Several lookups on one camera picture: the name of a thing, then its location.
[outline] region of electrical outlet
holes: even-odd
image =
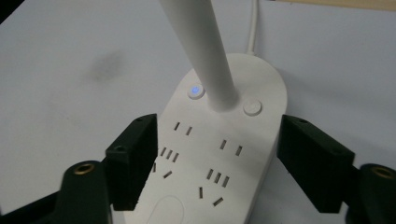
[[[287,93],[269,63],[246,54],[227,58],[239,103],[216,112],[205,94],[189,97],[200,83],[194,70],[183,78],[159,119],[159,156],[126,223],[247,223]]]

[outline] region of white cable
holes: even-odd
[[[250,55],[254,55],[254,43],[256,41],[258,16],[259,16],[259,0],[252,0],[250,36],[249,36],[248,45],[247,45],[247,54],[250,54]]]

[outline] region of white power strip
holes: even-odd
[[[158,158],[136,209],[125,212],[127,224],[248,222],[274,154],[287,92],[262,59],[227,59],[238,104],[216,112],[200,94],[194,70],[183,78],[159,119]]]

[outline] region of brass insert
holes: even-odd
[[[384,167],[375,166],[372,168],[372,171],[376,175],[379,175],[386,179],[395,179],[396,178],[396,174],[394,174],[391,170],[384,168]]]
[[[92,163],[81,164],[80,166],[76,167],[75,175],[85,175],[85,174],[89,173],[90,171],[92,171],[94,167],[95,167],[95,165]]]

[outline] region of white table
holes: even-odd
[[[250,1],[213,0],[227,52],[245,52]],[[261,1],[257,54],[278,69],[288,114],[396,168],[396,13]],[[0,25],[3,214],[101,160],[135,118],[163,111],[191,69],[157,1],[25,1]],[[321,215],[274,158],[253,223],[343,223]],[[115,215],[116,223],[122,216]]]

